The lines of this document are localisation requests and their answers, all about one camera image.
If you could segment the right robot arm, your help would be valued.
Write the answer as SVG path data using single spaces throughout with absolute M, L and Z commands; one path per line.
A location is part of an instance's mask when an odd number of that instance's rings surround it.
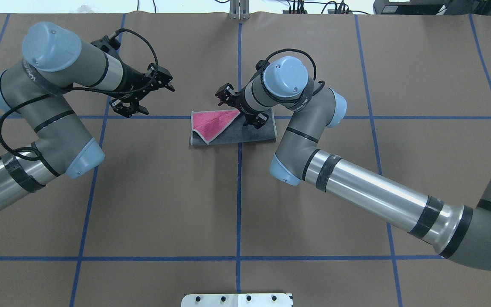
M 475 208 L 446 204 L 322 151 L 321 135 L 343 119 L 345 98 L 316 82 L 292 56 L 259 61 L 256 69 L 243 89 L 236 92 L 225 84 L 216 97 L 257 129 L 267 122 L 271 107 L 280 104 L 293 112 L 271 160 L 273 177 L 294 186 L 308 182 L 430 244 L 448 260 L 491 271 L 491 180 Z

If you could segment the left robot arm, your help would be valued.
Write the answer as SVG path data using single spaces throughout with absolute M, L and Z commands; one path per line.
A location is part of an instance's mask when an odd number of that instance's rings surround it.
M 0 75 L 0 211 L 34 194 L 62 174 L 75 179 L 105 158 L 97 140 L 70 107 L 72 91 L 111 97 L 111 109 L 126 118 L 147 115 L 140 101 L 162 88 L 175 91 L 158 58 L 139 72 L 119 54 L 118 29 L 88 43 L 49 22 L 31 26 L 22 59 Z

